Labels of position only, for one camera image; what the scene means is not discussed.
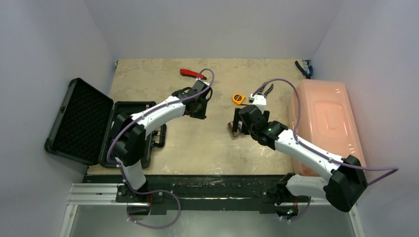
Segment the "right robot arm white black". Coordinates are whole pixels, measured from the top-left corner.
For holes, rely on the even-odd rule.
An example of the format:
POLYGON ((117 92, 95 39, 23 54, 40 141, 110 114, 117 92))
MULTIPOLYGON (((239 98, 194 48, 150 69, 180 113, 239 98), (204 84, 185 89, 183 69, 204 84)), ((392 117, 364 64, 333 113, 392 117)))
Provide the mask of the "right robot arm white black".
POLYGON ((233 124, 242 122, 242 131, 262 146, 284 153, 304 163, 318 175, 289 175, 277 188, 280 199, 295 196, 323 198, 342 212, 349 212, 368 187, 360 161, 353 155, 343 158, 302 138, 278 121, 268 121, 269 112, 255 105, 236 108, 233 124))

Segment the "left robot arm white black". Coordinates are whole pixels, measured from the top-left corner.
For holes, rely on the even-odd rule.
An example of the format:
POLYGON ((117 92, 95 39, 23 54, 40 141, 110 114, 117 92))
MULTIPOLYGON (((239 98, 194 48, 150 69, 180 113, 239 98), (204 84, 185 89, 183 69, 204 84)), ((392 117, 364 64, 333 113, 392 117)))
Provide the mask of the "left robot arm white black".
POLYGON ((107 159, 114 157, 117 167, 129 187, 128 196, 135 202, 147 197, 146 177, 140 154, 146 148, 146 138, 169 121, 189 116, 205 119, 212 83, 195 80, 192 87, 173 92, 157 105, 134 114, 120 114, 115 119, 107 159))

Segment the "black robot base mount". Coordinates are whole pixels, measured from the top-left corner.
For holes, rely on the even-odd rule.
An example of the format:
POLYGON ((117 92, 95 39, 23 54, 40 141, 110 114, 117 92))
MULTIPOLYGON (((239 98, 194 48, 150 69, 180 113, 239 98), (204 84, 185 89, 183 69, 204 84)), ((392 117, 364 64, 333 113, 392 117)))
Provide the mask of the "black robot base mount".
POLYGON ((86 175, 84 184, 115 184, 116 202, 150 204, 152 215, 169 210, 257 211, 277 214, 302 207, 307 196, 293 197, 282 179, 289 175, 146 175, 139 195, 123 184, 121 175, 86 175))

